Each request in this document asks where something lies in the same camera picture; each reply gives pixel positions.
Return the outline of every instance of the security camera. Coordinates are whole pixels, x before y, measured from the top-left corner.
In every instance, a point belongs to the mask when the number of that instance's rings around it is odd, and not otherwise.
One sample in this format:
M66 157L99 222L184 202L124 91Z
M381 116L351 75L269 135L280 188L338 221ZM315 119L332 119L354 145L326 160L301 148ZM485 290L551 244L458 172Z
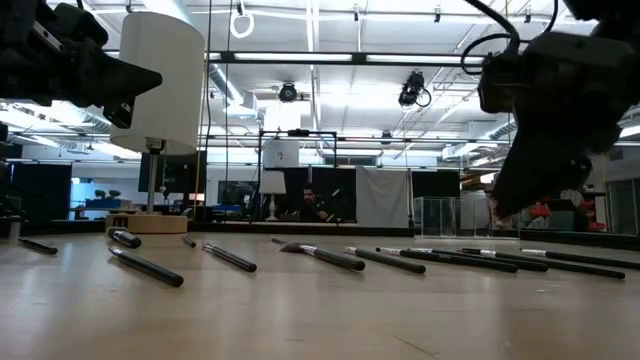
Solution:
M282 102L294 102L298 98L298 91L293 83L284 83L278 97Z

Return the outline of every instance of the lamp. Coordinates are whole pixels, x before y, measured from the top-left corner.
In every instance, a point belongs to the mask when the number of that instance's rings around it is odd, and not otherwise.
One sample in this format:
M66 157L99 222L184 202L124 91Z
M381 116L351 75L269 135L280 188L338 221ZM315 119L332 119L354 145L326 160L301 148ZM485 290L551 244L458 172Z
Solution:
M267 221L278 221L275 216L276 203L274 202L275 194L286 194L287 189L284 184L284 173L282 171L264 171L262 173L262 181L260 182L260 193L271 194L271 202L269 203L269 217Z
M161 86L138 96L130 129L111 127L111 143L150 153L147 214L153 213L158 155L189 155L198 145L204 38L186 22L153 12L124 19L120 59L162 74Z

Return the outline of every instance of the wooden table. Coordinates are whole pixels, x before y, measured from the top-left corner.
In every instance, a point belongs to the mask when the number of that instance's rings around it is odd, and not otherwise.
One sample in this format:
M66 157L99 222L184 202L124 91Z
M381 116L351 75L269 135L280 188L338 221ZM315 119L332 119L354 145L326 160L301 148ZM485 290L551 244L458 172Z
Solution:
M102 235L34 238L47 257L0 245L2 360L631 360L640 354L640 272L618 281L558 270L499 273L425 263L425 275L367 261L363 273L277 251L268 236L191 234L258 264L248 274L179 236L133 252L185 278L171 288L112 259ZM339 249L411 239L282 236ZM515 241L424 240L494 247ZM527 243L640 261L619 250Z

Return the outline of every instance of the ceiling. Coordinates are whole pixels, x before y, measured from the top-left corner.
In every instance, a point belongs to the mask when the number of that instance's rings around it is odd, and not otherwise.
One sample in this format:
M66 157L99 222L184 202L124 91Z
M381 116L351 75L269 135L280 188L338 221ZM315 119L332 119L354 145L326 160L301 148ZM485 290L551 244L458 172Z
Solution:
M487 34L502 32L499 26L494 25L490 19L463 0L309 1L310 6L315 5L319 9L318 31L313 41L314 51L460 54L473 40ZM48 1L52 7L58 2ZM75 4L75 0L65 2ZM84 1L85 8L91 10L109 32L110 40L105 46L107 50L117 51L119 48L120 29L127 15L126 2ZM553 10L552 0L484 2L491 4L503 14L508 12L509 17L515 19L514 23L521 37L525 39L536 36L546 27L547 23L543 20L548 19ZM191 13L193 25L206 38L209 1L184 0L183 3ZM214 14L210 34L212 51L309 50L305 20L307 1L246 0L243 3L246 11L255 13L255 27L249 36L237 39L229 34L229 1L213 1ZM575 21L566 11L562 1L560 3L557 30L588 34L593 29L592 23ZM142 0L135 0L132 4L134 10L145 10ZM231 5L235 11L236 0L233 0ZM359 24L353 20L356 5L361 16ZM436 11L442 14L439 23L434 22L433 13ZM274 13L280 17L267 16ZM534 15L535 20L527 24L523 21L523 16L528 13ZM239 19L236 25L239 31L244 31L246 19ZM504 45L504 42L494 41L478 47L474 53L484 55L489 51L501 50ZM486 129L507 121L506 115L490 115L480 110L478 97L474 93L478 79L464 75L457 68L332 65L321 65L317 68L319 127L322 130L363 137L379 136L383 130L395 130L393 134L397 137L479 138ZM425 109L414 109L405 113L397 102L398 94L413 70L423 72L428 88L433 90L433 102ZM312 91L311 71L308 65L232 64L228 65L228 73L236 86L258 95L262 94L259 98L265 98L265 94L273 94L273 88L281 86L284 81L295 82L296 88L303 93L309 94ZM259 100L259 108L264 109L273 103L274 100ZM214 100L211 104L214 125L224 123L222 100ZM302 111L302 126L312 129L313 122L309 115L311 103L303 101L299 105ZM233 117L227 120L230 125L242 126L238 127L237 131L231 127L234 133L258 130L258 123L254 120ZM30 131L45 131L45 128L40 129L36 124ZM445 145L416 145L411 151L442 149ZM406 145L392 146L402 149Z

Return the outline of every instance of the person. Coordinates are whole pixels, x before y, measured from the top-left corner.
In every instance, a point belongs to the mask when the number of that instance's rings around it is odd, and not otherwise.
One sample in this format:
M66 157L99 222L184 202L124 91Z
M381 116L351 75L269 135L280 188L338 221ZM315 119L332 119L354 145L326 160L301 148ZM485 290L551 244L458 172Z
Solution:
M304 187L304 203L298 212L300 221L317 222L325 221L329 218L329 214L325 210L324 204L317 201L313 185L307 184Z

